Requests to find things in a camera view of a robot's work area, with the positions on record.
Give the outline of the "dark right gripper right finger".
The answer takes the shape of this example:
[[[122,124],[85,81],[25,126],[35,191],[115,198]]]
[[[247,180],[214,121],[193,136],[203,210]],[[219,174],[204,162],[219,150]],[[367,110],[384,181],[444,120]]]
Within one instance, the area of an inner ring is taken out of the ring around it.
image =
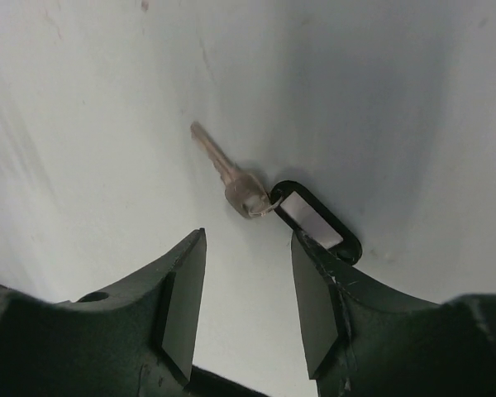
[[[496,396],[496,294],[434,304],[291,241],[308,376],[320,396]]]

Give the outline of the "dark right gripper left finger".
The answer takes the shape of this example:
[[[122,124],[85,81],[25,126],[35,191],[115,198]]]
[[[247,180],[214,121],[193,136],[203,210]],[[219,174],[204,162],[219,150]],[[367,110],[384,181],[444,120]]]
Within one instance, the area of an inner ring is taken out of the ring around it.
[[[0,396],[183,396],[193,371],[206,235],[76,302],[0,285]]]

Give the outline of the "silver key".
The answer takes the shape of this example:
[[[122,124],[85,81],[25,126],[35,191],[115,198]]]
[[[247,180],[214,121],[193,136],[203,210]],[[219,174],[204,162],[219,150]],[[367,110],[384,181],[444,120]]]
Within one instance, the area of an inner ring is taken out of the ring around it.
[[[243,218],[258,218],[272,210],[269,195],[254,174],[231,161],[199,122],[193,122],[190,131],[219,173],[227,202]]]

